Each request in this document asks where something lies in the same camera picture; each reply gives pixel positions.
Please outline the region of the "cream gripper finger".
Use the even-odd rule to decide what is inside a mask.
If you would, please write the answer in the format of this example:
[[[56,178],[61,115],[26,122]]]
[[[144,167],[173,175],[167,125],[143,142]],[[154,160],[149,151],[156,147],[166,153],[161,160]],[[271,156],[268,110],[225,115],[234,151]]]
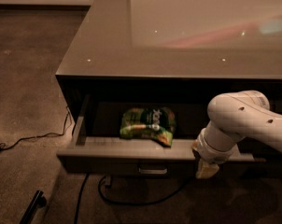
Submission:
[[[197,179],[208,179],[213,177],[218,171],[219,166],[217,164],[210,164],[203,159],[199,159],[195,176]]]

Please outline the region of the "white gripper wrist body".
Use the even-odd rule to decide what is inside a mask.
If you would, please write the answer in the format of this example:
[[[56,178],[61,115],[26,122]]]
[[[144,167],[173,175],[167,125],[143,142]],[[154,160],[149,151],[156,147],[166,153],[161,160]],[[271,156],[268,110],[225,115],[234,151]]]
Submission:
[[[234,141],[221,131],[209,132],[203,128],[197,139],[192,143],[192,148],[200,158],[211,164],[222,164],[233,154]]]

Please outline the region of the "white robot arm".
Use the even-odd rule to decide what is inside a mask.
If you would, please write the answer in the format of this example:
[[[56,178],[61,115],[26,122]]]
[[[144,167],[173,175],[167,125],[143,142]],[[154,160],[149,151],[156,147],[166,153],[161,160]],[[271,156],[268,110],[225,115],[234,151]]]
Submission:
[[[209,122],[192,148],[199,154],[196,177],[214,176],[244,138],[252,138],[282,153],[282,115],[272,112],[259,91],[222,93],[207,106]]]

